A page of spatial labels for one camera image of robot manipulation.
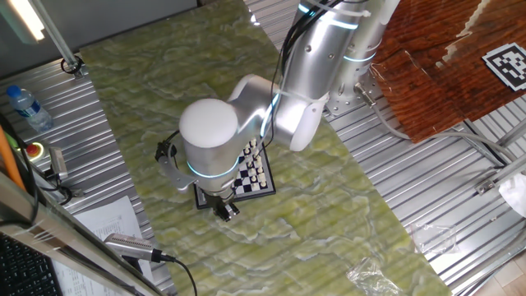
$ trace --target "white cable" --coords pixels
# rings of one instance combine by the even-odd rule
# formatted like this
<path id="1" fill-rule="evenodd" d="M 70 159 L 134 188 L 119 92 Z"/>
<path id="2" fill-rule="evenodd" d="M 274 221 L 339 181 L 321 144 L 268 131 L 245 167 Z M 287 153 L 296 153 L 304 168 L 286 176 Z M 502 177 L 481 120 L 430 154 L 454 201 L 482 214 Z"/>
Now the white cable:
<path id="1" fill-rule="evenodd" d="M 378 116 L 378 118 L 384 124 L 384 126 L 387 127 L 389 132 L 391 132 L 393 135 L 395 135 L 397 137 L 400 137 L 402 139 L 406 139 L 406 140 L 410 139 L 408 135 L 395 130 L 391 125 L 389 125 L 388 122 L 381 115 L 380 110 L 378 109 L 378 107 L 376 105 L 372 106 L 372 109 L 375 111 L 376 116 Z M 470 133 L 467 133 L 467 132 L 441 132 L 441 133 L 438 133 L 436 135 L 430 136 L 430 138 L 437 138 L 437 137 L 443 137 L 443 136 L 461 136 L 461 137 L 465 137 L 465 138 L 468 138 L 468 139 L 471 139 L 471 140 L 480 141 L 482 143 L 486 143 L 491 148 L 499 151 L 500 153 L 502 153 L 505 157 L 507 157 L 511 161 L 515 161 L 517 159 L 514 155 L 512 155 L 508 150 L 506 150 L 502 146 L 497 145 L 496 143 L 486 139 L 485 137 L 478 136 L 478 135 L 475 135 L 475 134 L 470 134 Z"/>
<path id="2" fill-rule="evenodd" d="M 486 143 L 491 148 L 493 148 L 495 150 L 498 150 L 500 153 L 502 153 L 509 160 L 511 160 L 511 161 L 517 160 L 517 158 L 514 155 L 512 155 L 505 148 L 503 148 L 501 146 L 498 146 L 494 142 L 486 139 L 485 137 L 477 136 L 475 134 L 470 134 L 470 133 L 467 133 L 467 132 L 441 132 L 441 133 L 438 133 L 438 134 L 430 136 L 430 137 L 443 137 L 443 136 L 461 136 L 461 137 L 469 138 L 471 140 L 480 141 L 482 143 Z"/>
<path id="3" fill-rule="evenodd" d="M 402 139 L 405 139 L 405 140 L 411 140 L 411 138 L 408 135 L 404 134 L 403 132 L 399 132 L 399 131 L 395 130 L 390 124 L 387 123 L 385 118 L 381 115 L 380 110 L 378 109 L 377 105 L 373 105 L 372 106 L 372 110 L 376 113 L 376 116 L 385 125 L 385 127 L 387 127 L 389 132 L 391 132 L 393 135 L 395 135 L 395 136 L 397 136 L 399 138 L 402 138 Z"/>

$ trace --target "table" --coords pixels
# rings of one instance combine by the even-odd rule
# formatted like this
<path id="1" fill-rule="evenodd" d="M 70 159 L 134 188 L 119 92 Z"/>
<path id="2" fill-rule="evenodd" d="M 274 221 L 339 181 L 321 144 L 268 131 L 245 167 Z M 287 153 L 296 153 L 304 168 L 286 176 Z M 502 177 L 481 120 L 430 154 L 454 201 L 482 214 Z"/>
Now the table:
<path id="1" fill-rule="evenodd" d="M 274 73 L 277 52 L 250 16 L 223 0 L 81 50 L 161 248 L 204 295 L 363 295 L 345 273 L 364 257 L 407 294 L 450 294 L 325 121 L 303 152 L 268 148 L 277 194 L 239 202 L 228 223 L 162 175 L 156 144 L 185 106 L 228 98 L 246 74 Z M 190 295 L 186 273 L 170 271 Z"/>

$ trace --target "fluorescent lamp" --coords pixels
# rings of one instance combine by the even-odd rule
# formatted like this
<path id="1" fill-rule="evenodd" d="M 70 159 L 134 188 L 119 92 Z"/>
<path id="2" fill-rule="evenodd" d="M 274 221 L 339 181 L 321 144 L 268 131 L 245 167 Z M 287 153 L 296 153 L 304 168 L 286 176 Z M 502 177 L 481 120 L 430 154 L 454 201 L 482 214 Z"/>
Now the fluorescent lamp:
<path id="1" fill-rule="evenodd" d="M 40 21 L 30 3 L 27 0 L 9 0 L 9 3 L 15 8 L 18 15 L 25 22 L 25 25 L 33 37 L 35 37 L 37 41 L 42 40 L 44 34 L 42 34 L 41 31 L 44 29 L 44 24 L 42 24 L 42 21 Z"/>

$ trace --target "metal bar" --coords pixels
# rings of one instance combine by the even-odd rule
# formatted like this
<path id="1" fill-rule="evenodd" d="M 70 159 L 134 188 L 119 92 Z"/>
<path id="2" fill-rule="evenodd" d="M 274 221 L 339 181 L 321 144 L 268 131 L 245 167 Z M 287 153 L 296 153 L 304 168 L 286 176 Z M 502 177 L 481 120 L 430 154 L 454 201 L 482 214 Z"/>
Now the metal bar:
<path id="1" fill-rule="evenodd" d="M 28 220 L 33 197 L 1 173 L 0 188 L 0 219 Z M 34 227 L 24 230 L 12 225 L 2 232 L 118 292 L 132 294 L 128 289 L 133 287 L 144 295 L 164 295 L 62 207 L 46 199 L 47 205 L 39 204 Z"/>
<path id="2" fill-rule="evenodd" d="M 66 60 L 67 65 L 70 67 L 70 69 L 75 68 L 78 64 L 78 61 L 76 60 L 73 52 L 67 46 L 64 38 L 60 35 L 60 32 L 55 26 L 55 23 L 53 23 L 53 20 L 49 16 L 42 2 L 40 0 L 29 0 L 29 3 L 35 10 L 36 15 L 42 21 L 42 24 L 44 24 L 44 28 L 48 32 L 49 37 L 51 37 L 51 40 L 55 43 L 55 46 L 57 46 L 58 51 Z"/>
<path id="3" fill-rule="evenodd" d="M 526 133 L 526 119 L 523 119 L 519 124 L 514 126 L 511 131 L 507 132 L 497 144 L 503 147 L 507 147 L 517 141 Z"/>
<path id="4" fill-rule="evenodd" d="M 454 130 L 457 132 L 465 131 L 465 132 L 471 132 L 475 133 L 479 136 L 484 136 L 484 134 L 476 127 L 469 119 L 464 120 L 463 123 L 460 123 L 457 127 L 453 127 Z M 478 152 L 480 152 L 482 155 L 486 156 L 487 159 L 489 159 L 493 164 L 496 166 L 503 165 L 495 156 L 493 153 L 498 153 L 498 151 L 490 151 L 485 145 L 483 145 L 481 142 L 474 141 L 468 138 L 464 138 L 467 143 L 469 143 L 473 148 L 475 148 Z"/>
<path id="5" fill-rule="evenodd" d="M 516 161 L 506 165 L 505 168 L 501 169 L 498 173 L 491 176 L 495 185 L 499 186 L 506 180 L 512 178 L 517 173 L 520 173 L 526 169 L 526 154 L 520 156 Z"/>

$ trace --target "paper document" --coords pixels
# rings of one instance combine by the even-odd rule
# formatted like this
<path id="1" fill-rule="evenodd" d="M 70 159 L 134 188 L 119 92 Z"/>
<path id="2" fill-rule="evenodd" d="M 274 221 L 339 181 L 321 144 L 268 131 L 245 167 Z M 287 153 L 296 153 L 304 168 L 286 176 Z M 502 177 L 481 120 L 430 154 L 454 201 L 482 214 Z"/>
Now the paper document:
<path id="1" fill-rule="evenodd" d="M 75 215 L 75 218 L 103 241 L 110 234 L 125 234 L 135 238 L 142 238 L 135 211 L 128 197 L 123 197 L 109 205 Z M 150 263 L 139 260 L 139 264 L 145 278 L 153 281 Z M 54 261 L 53 266 L 64 296 L 120 295 L 59 262 Z"/>

